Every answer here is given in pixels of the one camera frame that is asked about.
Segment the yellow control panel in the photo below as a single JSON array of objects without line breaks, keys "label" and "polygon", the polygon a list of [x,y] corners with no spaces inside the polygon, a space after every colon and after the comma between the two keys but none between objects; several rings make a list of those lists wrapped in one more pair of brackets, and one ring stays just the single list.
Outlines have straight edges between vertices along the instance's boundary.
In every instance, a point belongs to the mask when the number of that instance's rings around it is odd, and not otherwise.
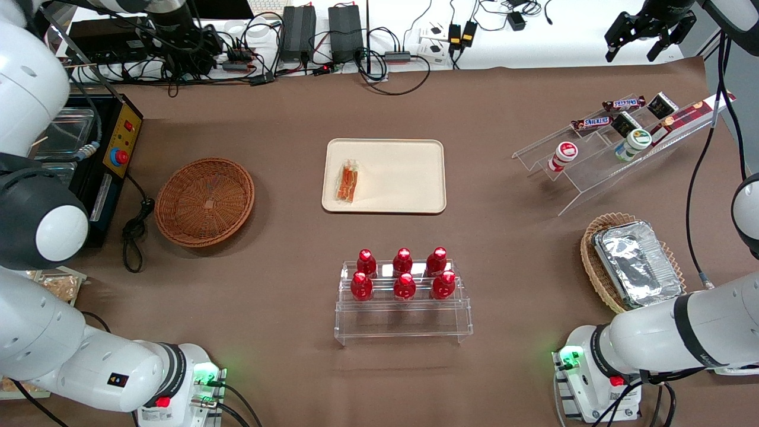
[{"label": "yellow control panel", "polygon": [[121,112],[118,114],[118,121],[102,162],[122,178],[127,173],[127,166],[132,159],[132,151],[140,133],[140,126],[142,126],[142,119],[132,111],[129,105],[121,104]]}]

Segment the red bottle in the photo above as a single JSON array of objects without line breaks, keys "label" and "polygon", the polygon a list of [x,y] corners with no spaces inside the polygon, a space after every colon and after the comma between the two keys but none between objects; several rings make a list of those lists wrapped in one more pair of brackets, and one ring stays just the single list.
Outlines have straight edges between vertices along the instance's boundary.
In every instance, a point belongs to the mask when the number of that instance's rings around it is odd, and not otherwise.
[{"label": "red bottle", "polygon": [[456,275],[450,270],[443,271],[432,282],[430,288],[431,299],[446,299],[453,295],[453,291],[456,290]]},{"label": "red bottle", "polygon": [[435,251],[427,257],[427,269],[424,271],[425,277],[438,277],[446,269],[448,264],[448,252],[445,248],[436,248]]},{"label": "red bottle", "polygon": [[413,265],[411,251],[407,248],[400,248],[398,254],[392,259],[392,276],[400,277],[403,273],[410,273]]},{"label": "red bottle", "polygon": [[374,259],[372,251],[369,249],[361,249],[361,252],[358,252],[356,270],[366,274],[368,277],[377,277],[377,260]]},{"label": "red bottle", "polygon": [[417,292],[417,283],[414,282],[414,277],[411,273],[403,273],[395,281],[392,291],[395,294],[395,299],[402,301],[414,299],[414,294]]},{"label": "red bottle", "polygon": [[351,293],[356,301],[369,301],[373,294],[372,280],[366,274],[356,271],[351,280]]}]

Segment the keyboard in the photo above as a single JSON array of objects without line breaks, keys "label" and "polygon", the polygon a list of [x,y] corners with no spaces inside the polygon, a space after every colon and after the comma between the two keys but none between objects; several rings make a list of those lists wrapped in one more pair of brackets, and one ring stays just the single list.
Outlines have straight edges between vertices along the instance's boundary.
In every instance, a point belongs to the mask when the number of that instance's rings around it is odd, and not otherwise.
[{"label": "keyboard", "polygon": [[247,0],[253,15],[263,12],[275,12],[280,15],[285,11],[285,6],[292,6],[292,0]]}]

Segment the acrylic display shelf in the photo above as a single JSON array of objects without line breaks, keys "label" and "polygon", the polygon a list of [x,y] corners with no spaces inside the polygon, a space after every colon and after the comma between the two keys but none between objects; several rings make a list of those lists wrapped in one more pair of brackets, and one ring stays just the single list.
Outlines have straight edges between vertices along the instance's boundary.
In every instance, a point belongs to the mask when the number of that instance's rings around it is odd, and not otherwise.
[{"label": "acrylic display shelf", "polygon": [[[637,97],[637,95],[630,94],[621,99],[628,100]],[[647,107],[628,111],[628,113],[647,131],[651,131],[661,122]],[[619,114],[620,112],[599,110],[583,119],[592,119],[602,115],[616,117]],[[577,196],[559,212],[559,216],[561,216],[567,210],[609,190],[627,175],[642,169],[644,166],[664,160],[675,148],[681,145],[677,144],[679,141],[709,124],[710,120],[704,120],[697,127],[684,134],[665,138],[657,146],[638,154],[631,162],[622,162],[614,154],[614,150],[624,138],[611,126],[605,126],[597,131],[585,132],[575,131],[571,126],[567,126],[517,151],[512,155],[512,159],[519,159],[524,167],[531,172],[542,169],[551,181],[556,181],[560,176],[565,176],[571,182],[577,191]],[[548,162],[553,157],[556,147],[564,141],[572,142],[577,146],[578,156],[563,171],[554,172],[548,167]]]},{"label": "acrylic display shelf", "polygon": [[377,278],[372,279],[374,294],[359,302],[351,293],[355,261],[343,263],[335,305],[335,339],[342,345],[348,340],[377,337],[457,337],[458,342],[472,335],[469,295],[461,272],[453,260],[446,269],[456,273],[456,290],[443,300],[430,298],[433,279],[424,277],[425,262],[414,263],[411,274],[417,292],[409,301],[397,301],[392,287],[392,261],[377,262]]}]

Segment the white table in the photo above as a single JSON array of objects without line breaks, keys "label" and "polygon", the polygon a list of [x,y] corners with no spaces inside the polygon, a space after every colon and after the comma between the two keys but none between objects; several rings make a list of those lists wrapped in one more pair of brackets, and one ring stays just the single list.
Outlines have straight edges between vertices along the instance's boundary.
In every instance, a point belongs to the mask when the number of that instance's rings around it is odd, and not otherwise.
[{"label": "white table", "polygon": [[[313,0],[317,10],[317,33],[329,30],[327,8],[334,5],[336,0]],[[542,5],[546,0],[539,0]],[[453,0],[456,9],[456,24],[463,28],[464,23],[470,17],[476,0]],[[296,5],[306,3],[298,0]],[[365,0],[357,2],[361,10],[361,22],[365,25],[366,8]],[[370,0],[370,26],[388,27],[399,39],[403,40],[411,22],[421,14],[429,4],[428,0]],[[654,62],[646,59],[655,40],[642,40],[630,43],[619,51],[614,62],[609,64],[604,58],[607,48],[603,38],[606,31],[622,11],[631,14],[637,13],[643,4],[643,0],[583,0],[571,2],[569,0],[554,0],[549,6],[549,16],[553,25],[549,25],[545,15],[526,17],[527,25],[523,31],[513,31],[506,24],[499,31],[478,30],[474,38],[474,44],[466,49],[461,60],[458,61],[460,68],[484,69],[494,67],[508,68],[554,68],[554,67],[587,67],[605,65],[647,65],[661,64],[682,59],[683,55],[678,46],[670,46],[662,52]],[[484,7],[491,11],[504,11],[504,7],[498,2],[484,2]],[[419,47],[419,32],[423,25],[440,23],[447,25],[451,21],[452,9],[448,1],[433,0],[430,10],[417,22],[414,29],[406,37],[406,50],[412,54]],[[79,8],[72,21],[85,21],[103,18],[94,11]],[[488,14],[480,11],[476,15],[477,20],[485,28],[499,28],[504,24],[505,17]],[[203,25],[212,24],[217,30],[224,30],[227,21],[203,21]],[[317,44],[321,36],[316,37]],[[263,55],[270,67],[276,52],[276,38],[272,31],[259,41],[249,41],[250,47]],[[65,52],[66,46],[59,49],[59,54]],[[392,41],[387,33],[375,31],[372,33],[371,49],[379,53],[392,50]],[[329,38],[321,46],[320,52],[329,55]],[[315,59],[325,62],[326,57],[319,53]],[[219,57],[219,62],[225,59],[225,55]],[[141,67],[135,68],[131,73],[139,74]],[[144,75],[158,76],[160,64],[150,63]],[[450,69],[451,63],[446,65],[433,65],[433,70]],[[391,72],[396,71],[419,71],[426,69],[426,65],[416,61],[407,65],[390,65]],[[118,78],[107,67],[101,66],[100,71],[107,77]],[[356,72],[355,65],[346,65],[340,72]],[[239,74],[213,70],[211,77],[239,77]]]}]

